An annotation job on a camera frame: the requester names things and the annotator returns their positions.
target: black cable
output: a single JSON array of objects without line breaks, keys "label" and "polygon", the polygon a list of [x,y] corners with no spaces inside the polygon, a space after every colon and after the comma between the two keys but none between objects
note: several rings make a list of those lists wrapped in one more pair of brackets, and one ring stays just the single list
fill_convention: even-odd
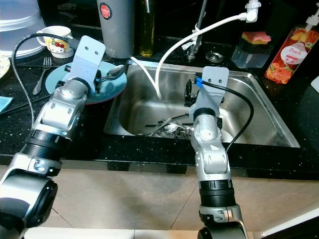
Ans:
[{"label": "black cable", "polygon": [[228,147],[226,148],[226,153],[227,153],[227,151],[229,150],[230,146],[239,138],[239,136],[245,131],[245,129],[248,127],[249,123],[251,122],[251,120],[252,120],[252,118],[254,116],[253,104],[250,102],[250,100],[246,96],[244,96],[241,93],[239,93],[237,91],[234,91],[234,90],[232,90],[230,88],[219,86],[219,85],[215,85],[215,84],[212,84],[212,83],[209,83],[209,82],[206,82],[206,81],[203,81],[202,83],[204,85],[207,85],[207,86],[210,86],[210,87],[213,87],[213,88],[217,88],[217,89],[232,93],[232,94],[240,97],[241,99],[243,99],[249,106],[250,113],[249,113],[249,117],[247,119],[247,122],[244,124],[244,126],[241,128],[241,130],[238,132],[238,134],[233,138],[233,140],[229,143]]},{"label": "black cable", "polygon": [[16,65],[15,65],[15,58],[16,58],[16,53],[19,49],[19,47],[27,40],[31,39],[31,38],[35,38],[37,36],[47,36],[47,37],[54,37],[54,38],[58,38],[60,40],[63,40],[65,42],[68,42],[69,38],[66,38],[66,37],[62,37],[62,36],[57,36],[57,35],[54,35],[54,34],[48,34],[48,33],[34,33],[34,34],[30,34],[28,36],[25,36],[24,38],[22,38],[16,45],[15,47],[13,48],[13,51],[12,51],[12,58],[11,58],[11,64],[12,64],[12,68],[13,68],[13,72],[15,74],[15,76],[17,77],[22,89],[23,89],[23,92],[26,96],[26,99],[28,100],[28,103],[29,103],[29,106],[30,106],[30,109],[31,109],[31,116],[32,116],[32,125],[31,125],[31,128],[33,127],[33,123],[34,123],[34,112],[33,112],[33,107],[32,107],[32,102],[30,100],[30,97],[28,95],[28,92],[26,91],[25,89],[25,86],[16,70]]}]

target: stainless steel sink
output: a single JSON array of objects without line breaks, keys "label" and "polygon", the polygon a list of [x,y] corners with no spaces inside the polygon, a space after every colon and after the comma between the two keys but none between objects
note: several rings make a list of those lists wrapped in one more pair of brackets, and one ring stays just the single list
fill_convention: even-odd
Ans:
[{"label": "stainless steel sink", "polygon": [[[143,62],[152,77],[155,77],[157,63]],[[159,75],[159,88],[162,100],[144,72],[135,64],[129,65],[127,86],[122,94],[115,98],[104,132],[119,135],[135,135],[151,132],[161,119],[167,119],[188,113],[184,106],[184,90],[189,79],[202,68],[164,64]],[[254,117],[237,139],[237,143],[299,147],[275,108],[249,73],[230,71],[227,87],[245,95],[254,106]],[[192,94],[198,87],[193,84]],[[245,124],[249,116],[249,107],[239,97],[227,93],[220,105],[220,117],[223,118],[223,131],[233,137]],[[180,124],[191,124],[189,117],[178,120]]]}]

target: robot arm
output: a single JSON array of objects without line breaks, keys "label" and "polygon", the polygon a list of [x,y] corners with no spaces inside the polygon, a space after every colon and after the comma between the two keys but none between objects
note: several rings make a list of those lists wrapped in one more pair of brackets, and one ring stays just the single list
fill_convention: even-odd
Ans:
[{"label": "robot arm", "polygon": [[0,181],[0,238],[22,238],[49,217],[61,169],[60,156],[76,128],[105,51],[103,43],[83,36],[73,67],[43,106],[21,152]]},{"label": "robot arm", "polygon": [[[221,67],[205,67],[202,80],[226,86],[229,71]],[[194,120],[191,144],[195,163],[201,205],[199,215],[205,227],[199,239],[248,238],[239,205],[235,202],[230,167],[218,127],[219,105],[224,92],[201,85],[196,103],[189,115]]]}]

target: black granite countertop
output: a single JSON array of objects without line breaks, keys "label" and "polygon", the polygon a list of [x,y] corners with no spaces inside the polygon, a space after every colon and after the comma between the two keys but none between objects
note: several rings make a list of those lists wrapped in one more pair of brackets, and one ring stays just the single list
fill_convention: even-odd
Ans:
[{"label": "black granite countertop", "polygon": [[[86,34],[102,40],[98,30],[86,29]],[[174,38],[159,37],[156,44],[158,48],[153,57],[146,59],[138,54],[136,57],[140,60],[159,61],[165,50],[176,41]],[[223,53],[226,60],[221,66],[252,73],[301,146],[289,148],[235,143],[228,152],[231,168],[237,169],[237,172],[240,172],[239,176],[319,180],[319,94],[310,86],[318,71],[308,70],[308,66],[312,63],[311,59],[306,59],[290,82],[283,86],[264,79],[262,77],[264,69],[238,69],[229,60],[234,49],[232,46],[204,43],[201,49]],[[48,55],[49,52],[44,50],[35,56],[18,61],[18,72],[28,92],[32,92],[41,74],[43,57]],[[71,61],[72,58],[53,58],[52,70]],[[213,65],[203,57],[202,52],[199,52],[197,60],[188,63],[181,50],[172,53],[166,62],[199,67]],[[26,103],[26,98],[11,68],[0,79],[0,95],[14,97],[8,109]],[[30,95],[31,100],[36,100],[47,96],[48,93],[42,89],[39,95]],[[36,114],[46,100],[33,104]],[[194,166],[194,150],[190,141],[103,133],[111,105],[112,100],[86,107],[77,135],[66,150],[64,159],[87,160],[92,164],[106,161],[112,170],[128,170],[130,163],[160,164],[166,165],[168,169],[177,168],[177,171],[172,172]],[[12,156],[21,150],[30,127],[31,116],[28,107],[0,115],[0,164],[8,165]]]}]

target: pink sponge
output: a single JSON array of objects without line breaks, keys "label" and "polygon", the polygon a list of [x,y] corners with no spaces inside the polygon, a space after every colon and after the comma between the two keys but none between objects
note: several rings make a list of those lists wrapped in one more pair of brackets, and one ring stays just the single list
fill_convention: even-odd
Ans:
[{"label": "pink sponge", "polygon": [[271,41],[271,38],[264,31],[244,31],[241,37],[253,45],[265,45]]}]

